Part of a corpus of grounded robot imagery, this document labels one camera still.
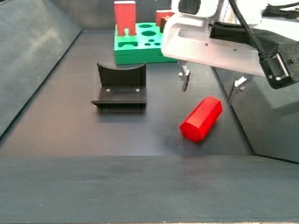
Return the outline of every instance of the black cable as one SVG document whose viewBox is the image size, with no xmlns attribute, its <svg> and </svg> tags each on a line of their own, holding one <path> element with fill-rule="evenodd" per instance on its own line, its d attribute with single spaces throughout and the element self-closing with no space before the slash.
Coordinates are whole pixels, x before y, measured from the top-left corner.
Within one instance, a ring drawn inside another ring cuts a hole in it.
<svg viewBox="0 0 299 224">
<path fill-rule="evenodd" d="M 251 28 L 248 27 L 248 23 L 240 14 L 239 7 L 235 3 L 235 0 L 228 0 L 228 3 L 231 5 L 231 9 L 234 10 L 234 13 L 238 17 L 238 21 L 240 22 L 240 24 L 247 32 L 247 35 L 250 36 L 250 39 L 256 47 L 259 58 L 263 60 L 267 57 L 267 51 L 264 50 L 264 47 L 262 46 L 255 33 L 252 32 Z"/>
<path fill-rule="evenodd" d="M 268 5 L 267 7 L 274 7 L 276 9 L 284 9 L 284 8 L 290 8 L 290 7 L 295 7 L 296 5 L 299 5 L 299 2 L 298 3 L 290 3 L 290 4 L 286 4 L 286 5 Z"/>
<path fill-rule="evenodd" d="M 299 18 L 299 11 L 296 11 L 296 10 L 279 10 L 278 8 L 266 7 L 266 9 L 263 11 L 263 17 L 298 19 Z"/>
</svg>

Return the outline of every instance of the red hexagonal prism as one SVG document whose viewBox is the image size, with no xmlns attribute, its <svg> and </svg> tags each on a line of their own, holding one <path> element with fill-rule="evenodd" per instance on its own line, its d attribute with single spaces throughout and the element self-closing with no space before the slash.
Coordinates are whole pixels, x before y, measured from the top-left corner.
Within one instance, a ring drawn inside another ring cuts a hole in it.
<svg viewBox="0 0 299 224">
<path fill-rule="evenodd" d="M 182 135 L 192 142 L 203 140 L 220 116 L 222 110 L 220 100 L 208 96 L 182 122 Z"/>
</svg>

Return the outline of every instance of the green shape sorter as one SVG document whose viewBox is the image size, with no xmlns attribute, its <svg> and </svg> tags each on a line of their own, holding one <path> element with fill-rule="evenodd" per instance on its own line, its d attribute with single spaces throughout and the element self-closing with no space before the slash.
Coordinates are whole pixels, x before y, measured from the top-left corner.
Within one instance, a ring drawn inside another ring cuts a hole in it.
<svg viewBox="0 0 299 224">
<path fill-rule="evenodd" d="M 117 36 L 115 32 L 116 64 L 137 64 L 178 61 L 163 56 L 160 27 L 155 23 L 137 23 L 135 36 Z"/>
</svg>

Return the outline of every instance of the red peg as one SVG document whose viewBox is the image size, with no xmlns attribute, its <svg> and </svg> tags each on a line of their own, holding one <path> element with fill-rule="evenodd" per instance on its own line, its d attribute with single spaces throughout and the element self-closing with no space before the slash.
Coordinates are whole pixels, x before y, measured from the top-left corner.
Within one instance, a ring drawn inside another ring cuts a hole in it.
<svg viewBox="0 0 299 224">
<path fill-rule="evenodd" d="M 158 10 L 155 12 L 155 25 L 162 25 L 162 19 L 170 17 L 174 14 L 171 10 Z"/>
<path fill-rule="evenodd" d="M 115 1 L 116 13 L 116 35 L 125 36 L 136 35 L 136 2 L 135 1 Z"/>
</svg>

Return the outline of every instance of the red block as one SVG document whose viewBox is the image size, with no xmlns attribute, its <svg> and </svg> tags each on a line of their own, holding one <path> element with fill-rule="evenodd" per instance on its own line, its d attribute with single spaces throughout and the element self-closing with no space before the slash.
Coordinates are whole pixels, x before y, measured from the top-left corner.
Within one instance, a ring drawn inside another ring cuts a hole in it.
<svg viewBox="0 0 299 224">
<path fill-rule="evenodd" d="M 115 1 L 116 13 L 116 34 L 125 36 L 125 29 L 128 35 L 136 35 L 136 2 L 135 1 Z"/>
<path fill-rule="evenodd" d="M 199 142 L 208 134 L 220 112 L 220 100 L 208 96 L 182 122 L 182 135 L 192 142 Z"/>
<path fill-rule="evenodd" d="M 155 12 L 155 24 L 156 26 L 162 25 L 162 19 L 170 17 L 174 14 L 171 10 L 158 10 Z"/>
</svg>

